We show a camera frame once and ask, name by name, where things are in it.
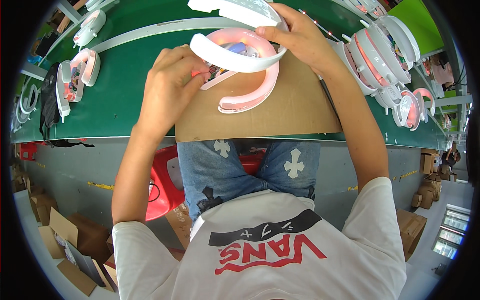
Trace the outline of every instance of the jeans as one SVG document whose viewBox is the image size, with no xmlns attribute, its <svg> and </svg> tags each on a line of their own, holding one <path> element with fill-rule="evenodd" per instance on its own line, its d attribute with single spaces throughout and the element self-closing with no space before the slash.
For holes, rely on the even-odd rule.
<svg viewBox="0 0 480 300">
<path fill-rule="evenodd" d="M 177 143 L 177 151 L 193 222 L 214 206 L 266 189 L 315 199 L 319 142 L 271 142 L 256 176 L 245 172 L 232 140 Z"/>
</svg>

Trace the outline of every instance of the workbench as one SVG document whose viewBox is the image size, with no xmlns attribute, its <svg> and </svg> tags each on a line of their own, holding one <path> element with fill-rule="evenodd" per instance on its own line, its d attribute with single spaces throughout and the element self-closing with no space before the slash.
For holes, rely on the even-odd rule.
<svg viewBox="0 0 480 300">
<path fill-rule="evenodd" d="M 302 9 L 333 35 L 351 36 L 362 29 L 359 17 L 330 0 L 281 0 L 294 9 Z M 156 24 L 157 26 L 175 20 L 191 18 L 218 17 L 218 11 L 204 13 L 191 10 L 187 0 L 107 0 L 102 10 L 107 21 L 86 48 L 94 48 L 104 41 L 132 30 Z M 59 37 L 50 52 L 41 62 L 40 67 L 48 69 L 55 62 L 72 59 L 78 48 L 72 48 L 73 35 L 80 25 L 71 28 Z M 94 86 L 85 87 L 80 102 L 70 103 L 70 114 L 65 123 L 58 123 L 50 130 L 51 139 L 128 137 L 132 126 L 138 120 L 143 99 L 144 84 L 148 70 L 163 48 L 188 44 L 196 33 L 209 34 L 216 29 L 195 29 L 167 32 L 132 40 L 121 45 L 99 52 L 101 68 Z M 41 86 L 41 81 L 30 79 L 30 85 Z M 433 121 L 423 121 L 417 130 L 397 127 L 391 112 L 385 115 L 385 109 L 370 96 L 365 97 L 372 113 L 384 135 L 386 144 L 413 147 L 446 149 L 446 138 L 443 131 Z M 30 114 L 30 120 L 22 128 L 11 135 L 12 143 L 39 141 L 42 136 L 38 130 L 40 124 L 40 103 L 37 110 Z M 174 136 L 172 128 L 167 136 Z M 289 138 L 305 140 L 345 141 L 342 133 L 318 133 L 272 138 Z"/>
</svg>

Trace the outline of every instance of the window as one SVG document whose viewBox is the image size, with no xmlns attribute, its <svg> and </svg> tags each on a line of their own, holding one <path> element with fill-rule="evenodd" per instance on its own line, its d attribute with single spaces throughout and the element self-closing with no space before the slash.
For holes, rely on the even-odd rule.
<svg viewBox="0 0 480 300">
<path fill-rule="evenodd" d="M 447 204 L 447 210 L 432 250 L 454 259 L 467 231 L 469 220 L 470 211 L 468 209 Z"/>
</svg>

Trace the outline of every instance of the red stool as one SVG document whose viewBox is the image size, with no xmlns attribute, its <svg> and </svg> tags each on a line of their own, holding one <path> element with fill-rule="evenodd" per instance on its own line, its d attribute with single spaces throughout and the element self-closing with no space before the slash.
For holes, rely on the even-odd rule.
<svg viewBox="0 0 480 300">
<path fill-rule="evenodd" d="M 36 144 L 32 142 L 20 143 L 20 159 L 35 161 L 33 154 L 36 153 Z"/>
<path fill-rule="evenodd" d="M 150 179 L 154 185 L 148 196 L 146 221 L 164 216 L 185 201 L 185 193 L 175 187 L 168 174 L 167 162 L 176 157 L 178 157 L 177 145 L 160 149 L 155 153 L 150 171 Z M 260 152 L 256 155 L 240 156 L 239 158 L 245 172 L 255 175 L 263 157 L 264 152 Z"/>
</svg>

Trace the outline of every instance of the person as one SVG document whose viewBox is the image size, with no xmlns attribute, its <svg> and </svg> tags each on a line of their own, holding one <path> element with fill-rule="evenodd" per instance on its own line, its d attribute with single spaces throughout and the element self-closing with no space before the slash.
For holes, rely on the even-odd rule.
<svg viewBox="0 0 480 300">
<path fill-rule="evenodd" d="M 87 3 L 87 0 L 70 0 L 69 3 L 77 11 L 82 6 L 84 6 L 85 3 Z M 62 33 L 65 30 L 65 28 L 67 28 L 68 24 L 70 24 L 70 18 L 67 16 L 64 16 L 60 24 L 57 26 L 58 33 Z"/>
<path fill-rule="evenodd" d="M 442 165 L 453 167 L 457 162 L 460 161 L 460 158 L 460 152 L 456 150 L 452 153 L 452 148 L 450 148 L 448 152 L 444 152 L 442 154 Z"/>
<path fill-rule="evenodd" d="M 258 27 L 256 33 L 321 75 L 340 117 L 359 191 L 342 231 L 313 212 L 319 143 L 271 143 L 257 176 L 243 171 L 231 141 L 177 143 L 194 223 L 182 260 L 172 257 L 145 225 L 150 169 L 158 144 L 208 68 L 188 47 L 163 49 L 148 72 L 113 191 L 121 299 L 399 296 L 406 264 L 382 133 L 355 79 L 315 24 L 286 5 L 271 5 L 290 31 Z M 183 85 L 192 70 L 200 73 Z"/>
</svg>

